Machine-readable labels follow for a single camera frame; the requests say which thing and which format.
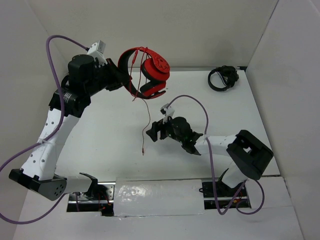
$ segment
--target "white table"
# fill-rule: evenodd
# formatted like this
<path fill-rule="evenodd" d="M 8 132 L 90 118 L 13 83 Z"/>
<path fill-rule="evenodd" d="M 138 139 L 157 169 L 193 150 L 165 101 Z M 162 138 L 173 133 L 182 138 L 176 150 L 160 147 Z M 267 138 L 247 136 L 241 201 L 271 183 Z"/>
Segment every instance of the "white table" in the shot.
<path fill-rule="evenodd" d="M 159 109 L 175 96 L 189 94 L 200 100 L 208 110 L 211 135 L 231 135 L 247 129 L 269 146 L 257 106 L 243 71 L 240 80 L 225 93 L 211 90 L 207 85 L 208 71 L 177 71 L 171 73 L 168 90 L 159 99 L 148 101 L 152 121 L 162 115 Z M 184 179 L 210 176 L 209 159 L 186 153 L 171 139 L 153 143 L 146 137 L 145 156 L 141 154 L 141 130 L 148 122 L 146 106 L 124 89 L 102 91 L 92 98 L 78 125 L 73 129 L 58 161 L 60 172 L 86 172 L 99 181 L 116 178 Z M 191 127 L 202 132 L 205 117 L 202 109 L 191 99 L 174 103 L 176 116 L 185 117 Z M 216 156 L 217 173 L 229 164 L 228 157 Z M 278 175 L 273 159 L 265 175 Z M 205 214 L 151 217 L 104 217 L 98 212 L 66 212 L 67 197 L 41 221 L 19 225 L 14 240 L 302 240 L 299 223 L 292 207 L 286 185 L 281 177 L 260 180 L 266 200 L 255 215 L 241 215 L 230 209 L 224 216 L 216 210 Z M 261 193 L 257 185 L 246 184 L 250 203 L 258 206 Z M 46 212 L 52 202 L 29 191 L 20 220 L 30 220 Z"/>
<path fill-rule="evenodd" d="M 228 92 L 215 92 L 209 88 L 208 73 L 172 71 L 167 92 L 157 99 L 147 100 L 151 122 L 163 118 L 160 108 L 164 104 L 178 95 L 187 94 L 197 98 L 208 111 L 209 135 L 232 135 L 246 129 L 270 146 L 245 72 L 238 71 L 239 81 Z M 132 77 L 137 81 L 139 73 L 133 73 Z M 100 182 L 115 181 L 116 178 L 209 178 L 208 156 L 191 155 L 172 139 L 152 142 L 145 135 L 145 154 L 142 156 L 142 129 L 149 117 L 145 103 L 141 99 L 132 102 L 132 99 L 124 88 L 94 95 L 61 152 L 57 173 L 67 176 L 85 172 Z M 180 98 L 172 107 L 174 116 L 185 117 L 194 131 L 204 132 L 206 118 L 195 101 Z M 231 158 L 217 155 L 214 161 L 219 176 Z M 264 175 L 279 174 L 273 159 Z"/>

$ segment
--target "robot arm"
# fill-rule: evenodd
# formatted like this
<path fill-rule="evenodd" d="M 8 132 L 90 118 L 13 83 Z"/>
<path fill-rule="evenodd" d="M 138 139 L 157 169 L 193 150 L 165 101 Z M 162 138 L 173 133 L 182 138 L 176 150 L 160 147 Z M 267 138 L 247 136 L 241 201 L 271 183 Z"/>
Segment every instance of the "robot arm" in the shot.
<path fill-rule="evenodd" d="M 38 142 L 21 169 L 12 169 L 9 178 L 24 187 L 56 200 L 62 194 L 83 192 L 92 195 L 98 187 L 98 180 L 88 174 L 62 177 L 55 174 L 56 164 L 67 138 L 78 123 L 85 108 L 91 103 L 91 96 L 106 89 L 113 91 L 126 85 L 130 76 L 121 72 L 111 59 L 105 58 L 102 41 L 91 45 L 87 54 L 76 55 L 68 64 L 69 74 L 62 80 L 64 98 L 64 119 L 60 130 L 48 141 L 44 139 L 57 127 L 61 106 L 56 91 L 49 103 L 45 126 Z"/>
<path fill-rule="evenodd" d="M 167 137 L 182 144 L 182 148 L 190 154 L 209 154 L 209 138 L 212 152 L 217 155 L 229 156 L 233 162 L 222 174 L 219 181 L 233 189 L 239 183 L 247 180 L 259 180 L 273 158 L 273 152 L 259 139 L 247 130 L 230 136 L 203 136 L 202 133 L 193 131 L 184 117 L 175 117 L 174 109 L 166 104 L 161 108 L 164 118 L 152 123 L 147 135 L 156 142 L 158 133 L 160 139 Z"/>

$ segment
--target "white arm segment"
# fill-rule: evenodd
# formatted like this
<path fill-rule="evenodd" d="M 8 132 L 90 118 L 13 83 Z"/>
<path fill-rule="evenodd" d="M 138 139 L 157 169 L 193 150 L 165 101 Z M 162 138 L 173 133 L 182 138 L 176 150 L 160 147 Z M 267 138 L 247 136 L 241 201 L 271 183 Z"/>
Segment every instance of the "white arm segment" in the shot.
<path fill-rule="evenodd" d="M 66 187 L 64 190 L 65 194 L 88 191 L 92 180 L 84 175 L 78 174 L 77 176 L 67 176 L 66 177 Z"/>
<path fill-rule="evenodd" d="M 230 156 L 227 152 L 228 145 L 233 143 L 236 135 L 230 136 L 208 136 L 212 152 L 217 155 Z M 209 154 L 208 143 L 204 136 L 201 136 L 195 144 L 195 148 L 201 155 Z M 222 182 L 229 188 L 235 188 L 239 183 L 247 180 L 248 177 L 244 175 L 234 161 L 230 164 L 228 170 L 225 172 Z"/>
<path fill-rule="evenodd" d="M 53 109 L 48 111 L 45 126 L 38 142 L 42 142 L 43 139 L 53 132 L 59 123 L 60 115 L 60 110 Z M 31 178 L 38 176 L 40 181 L 53 179 L 62 148 L 78 121 L 79 118 L 75 116 L 65 116 L 60 130 L 48 141 L 43 141 L 41 145 L 34 148 L 27 161 L 21 167 L 23 173 Z"/>

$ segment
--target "orange wire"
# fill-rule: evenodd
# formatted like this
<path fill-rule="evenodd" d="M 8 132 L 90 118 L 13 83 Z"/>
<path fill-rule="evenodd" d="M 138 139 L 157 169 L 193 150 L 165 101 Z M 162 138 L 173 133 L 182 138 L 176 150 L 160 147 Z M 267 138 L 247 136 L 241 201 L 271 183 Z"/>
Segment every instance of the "orange wire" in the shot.
<path fill-rule="evenodd" d="M 110 206 L 111 204 L 110 204 L 110 202 L 109 202 L 109 198 L 108 198 L 108 196 L 107 195 L 105 195 L 105 194 L 103 194 L 104 195 L 104 197 L 105 197 L 105 200 L 108 202 L 108 205 Z"/>
<path fill-rule="evenodd" d="M 137 88 L 137 91 L 135 93 L 135 95 L 133 95 L 131 93 L 131 81 L 132 81 L 132 77 L 131 77 L 131 74 L 132 74 L 132 68 L 133 68 L 133 65 L 134 65 L 134 61 L 132 61 L 131 63 L 131 68 L 130 68 L 130 87 L 129 87 L 129 92 L 132 96 L 134 96 L 134 99 L 132 101 L 134 101 L 136 98 L 137 98 L 137 95 L 138 95 L 138 91 L 139 91 L 139 87 L 140 87 L 140 83 L 141 83 L 141 66 L 142 66 L 142 63 L 143 63 L 143 60 L 144 60 L 144 55 L 146 54 L 145 56 L 145 60 L 147 60 L 147 58 L 150 58 L 150 55 L 146 52 L 148 48 L 147 47 L 144 47 L 144 51 L 143 51 L 143 55 L 142 55 L 142 58 L 141 58 L 141 63 L 140 63 L 140 77 L 139 77 L 139 84 L 138 84 L 138 88 Z M 142 156 L 145 154 L 145 130 L 146 128 L 150 125 L 150 122 L 151 122 L 151 115 L 150 115 L 150 111 L 149 111 L 149 106 L 147 104 L 147 102 L 141 98 L 145 105 L 146 105 L 146 109 L 148 111 L 148 115 L 149 115 L 149 122 L 148 124 L 142 129 Z"/>
<path fill-rule="evenodd" d="M 98 211 L 100 211 L 100 193 L 98 193 Z"/>
<path fill-rule="evenodd" d="M 141 63 L 140 63 L 140 77 L 139 77 L 138 88 L 136 89 L 136 93 L 135 93 L 134 99 L 133 99 L 132 101 L 136 100 L 137 95 L 138 95 L 138 91 L 139 91 L 139 87 L 140 87 L 140 82 L 141 82 L 141 66 L 142 66 L 142 62 L 143 62 L 143 60 L 144 60 L 144 56 L 145 56 L 145 53 L 146 53 L 146 50 L 147 50 L 147 49 L 148 49 L 147 47 L 145 47 L 145 48 L 144 48 L 144 51 L 143 51 L 143 54 L 142 54 L 142 57 L 141 57 Z"/>
<path fill-rule="evenodd" d="M 144 103 L 145 103 L 145 105 L 146 105 L 146 109 L 147 109 L 148 114 L 149 114 L 149 122 L 148 122 L 148 124 L 142 129 L 142 156 L 143 156 L 143 155 L 145 154 L 145 134 L 144 134 L 144 132 L 145 132 L 146 128 L 149 126 L 149 124 L 150 124 L 150 122 L 151 122 L 151 116 L 150 116 L 149 106 L 148 106 L 147 102 L 146 102 L 143 98 L 141 98 L 141 99 L 144 101 Z"/>

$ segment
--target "purple cable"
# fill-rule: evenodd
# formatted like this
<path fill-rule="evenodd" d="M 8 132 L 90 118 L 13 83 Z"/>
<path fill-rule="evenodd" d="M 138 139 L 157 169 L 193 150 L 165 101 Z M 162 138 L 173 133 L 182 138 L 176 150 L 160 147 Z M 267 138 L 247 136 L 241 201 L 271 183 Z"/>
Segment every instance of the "purple cable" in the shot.
<path fill-rule="evenodd" d="M 177 97 L 175 97 L 168 105 L 167 105 L 167 108 L 177 99 L 179 98 L 182 98 L 182 97 L 187 97 L 187 98 L 190 98 L 190 99 L 193 99 L 195 100 L 203 109 L 204 111 L 204 114 L 205 114 L 205 118 L 206 118 L 206 124 L 205 124 L 205 128 L 204 128 L 204 136 L 205 136 L 205 140 L 207 141 L 208 143 L 208 148 L 209 148 L 209 156 L 210 156 L 210 166 L 211 166 L 211 175 L 212 175 L 212 186 L 213 186 L 213 195 L 214 195 L 214 203 L 215 203 L 215 207 L 218 211 L 218 213 L 220 215 L 225 215 L 226 212 L 228 211 L 228 209 L 231 207 L 231 205 L 233 204 L 234 200 L 236 199 L 236 197 L 238 196 L 239 192 L 241 191 L 241 189 L 244 187 L 244 185 L 246 184 L 246 181 L 244 181 L 241 186 L 239 187 L 239 189 L 235 192 L 235 194 L 233 195 L 231 201 L 229 202 L 229 204 L 226 206 L 225 210 L 224 211 L 221 211 L 220 207 L 219 207 L 219 202 L 218 202 L 218 194 L 217 194 L 217 187 L 216 187 L 216 177 L 215 177 L 215 167 L 214 167 L 214 156 L 213 156 L 213 152 L 212 152 L 212 148 L 211 148 L 211 144 L 210 144 L 210 141 L 209 141 L 209 138 L 207 138 L 207 130 L 208 130 L 208 127 L 209 127 L 209 117 L 208 117 L 208 113 L 205 109 L 205 107 L 203 106 L 203 104 L 201 102 L 199 102 L 197 99 L 195 99 L 193 96 L 190 96 L 190 95 L 179 95 Z M 239 201 L 235 208 L 236 210 L 241 213 L 241 214 L 244 214 L 244 215 L 252 215 L 252 214 L 255 214 L 257 212 L 260 211 L 260 209 L 263 207 L 264 203 L 265 203 L 265 191 L 263 189 L 263 187 L 261 186 L 261 184 L 254 180 L 260 187 L 261 189 L 261 192 L 262 192 L 262 201 L 261 201 L 261 204 L 260 206 L 255 210 L 255 211 L 252 211 L 252 212 L 244 212 L 244 211 L 241 211 L 239 210 L 239 205 L 240 203 L 244 202 L 245 200 L 241 200 Z"/>
<path fill-rule="evenodd" d="M 85 49 L 86 51 L 89 50 L 89 48 L 83 46 L 82 44 L 76 42 L 75 40 L 72 40 L 66 36 L 62 36 L 62 35 L 52 35 L 50 37 L 48 37 L 48 39 L 46 40 L 46 43 L 45 43 L 45 48 L 46 48 L 46 55 L 48 57 L 48 61 L 49 61 L 49 65 L 50 65 L 50 68 L 51 68 L 51 71 L 52 71 L 52 74 L 53 74 L 53 78 L 54 78 L 54 81 L 55 81 L 55 84 L 56 84 L 56 87 L 58 89 L 58 93 L 59 93 L 59 99 L 60 99 L 60 105 L 61 105 L 61 116 L 60 116 L 60 121 L 58 123 L 58 125 L 56 126 L 56 128 L 53 130 L 53 132 L 48 135 L 44 140 L 45 141 L 48 141 L 50 138 L 52 138 L 52 136 L 54 136 L 60 129 L 62 123 L 63 123 L 63 120 L 64 120 L 64 115 L 65 115 L 65 102 L 64 102 L 64 97 L 63 97 L 63 93 L 62 93 L 62 89 L 61 89 L 61 86 L 60 86 L 60 83 L 59 83 L 59 79 L 58 79 L 58 76 L 57 76 L 57 73 L 56 73 L 56 69 L 55 69 L 55 66 L 54 66 L 54 63 L 52 61 L 52 57 L 51 57 L 51 53 L 50 53 L 50 47 L 49 47 L 49 44 L 50 44 L 50 41 L 52 39 L 56 39 L 56 38 L 60 38 L 60 39 L 65 39 L 65 40 L 68 40 L 76 45 L 78 45 L 79 47 Z M 37 142 L 29 147 L 27 147 L 26 149 L 16 153 L 15 155 L 13 155 L 12 157 L 10 157 L 7 161 L 5 161 L 1 166 L 0 166 L 0 172 L 12 161 L 14 160 L 15 158 L 19 157 L 20 155 L 30 151 L 31 149 L 34 149 L 35 147 L 39 146 L 41 143 Z M 31 223 L 34 223 L 36 221 L 39 221 L 40 219 L 43 219 L 45 216 L 47 216 L 49 213 L 51 213 L 51 211 L 58 205 L 58 203 L 60 203 L 60 201 L 62 200 L 62 198 L 65 196 L 65 194 L 63 194 L 59 199 L 58 201 L 52 206 L 52 208 L 50 208 L 49 211 L 47 211 L 45 214 L 43 214 L 42 216 L 36 218 L 36 219 L 33 219 L 33 220 L 29 220 L 29 221 L 15 221 L 15 220 L 11 220 L 5 216 L 3 216 L 1 213 L 0 213 L 0 218 L 3 219 L 4 221 L 8 222 L 8 223 L 11 223 L 11 224 L 17 224 L 17 225 L 23 225 L 23 224 L 31 224 Z"/>

